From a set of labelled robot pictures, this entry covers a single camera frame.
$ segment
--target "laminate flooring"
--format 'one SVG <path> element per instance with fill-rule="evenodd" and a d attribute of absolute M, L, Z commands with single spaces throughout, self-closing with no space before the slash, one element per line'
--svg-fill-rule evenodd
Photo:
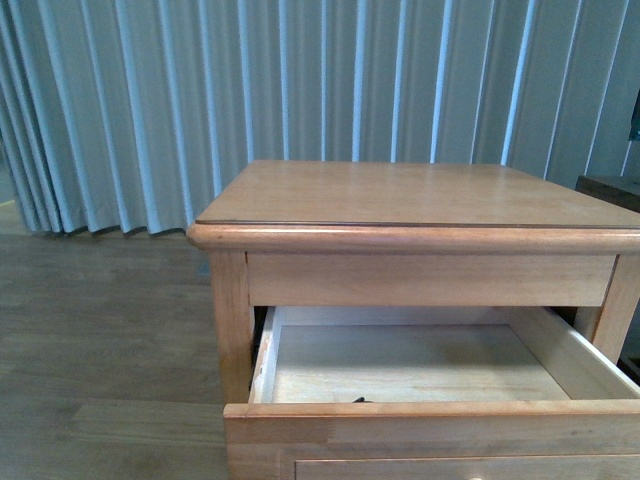
<path fill-rule="evenodd" d="M 0 212 L 0 479 L 226 479 L 206 256 L 15 220 Z"/>

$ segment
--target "table leg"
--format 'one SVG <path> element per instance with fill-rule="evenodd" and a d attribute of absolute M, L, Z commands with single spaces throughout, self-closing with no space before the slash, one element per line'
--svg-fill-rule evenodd
<path fill-rule="evenodd" d="M 251 381 L 253 307 L 244 251 L 209 254 L 224 403 L 246 403 Z"/>
<path fill-rule="evenodd" d="M 581 308 L 576 329 L 612 362 L 617 362 L 640 298 L 640 256 L 619 255 L 600 308 Z"/>

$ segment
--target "light blue curtain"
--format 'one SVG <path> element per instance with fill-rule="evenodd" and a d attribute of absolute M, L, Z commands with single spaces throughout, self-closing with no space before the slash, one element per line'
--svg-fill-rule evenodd
<path fill-rule="evenodd" d="M 640 175 L 637 0 L 2 0 L 33 231 L 185 228 L 256 158 Z"/>

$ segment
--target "wooden nightstand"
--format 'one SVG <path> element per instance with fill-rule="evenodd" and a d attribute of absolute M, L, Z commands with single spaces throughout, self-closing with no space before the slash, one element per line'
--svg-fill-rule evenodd
<path fill-rule="evenodd" d="M 232 478 L 637 478 L 640 390 L 610 360 L 640 215 L 498 166 L 257 161 L 188 234 Z"/>

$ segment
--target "lower drawer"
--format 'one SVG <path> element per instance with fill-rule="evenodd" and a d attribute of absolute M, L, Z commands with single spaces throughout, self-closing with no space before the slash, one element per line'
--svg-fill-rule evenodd
<path fill-rule="evenodd" d="M 279 307 L 224 417 L 234 480 L 640 478 L 640 389 L 541 308 Z"/>
<path fill-rule="evenodd" d="M 640 476 L 640 457 L 563 456 L 407 460 L 300 460 L 296 480 L 620 480 Z"/>

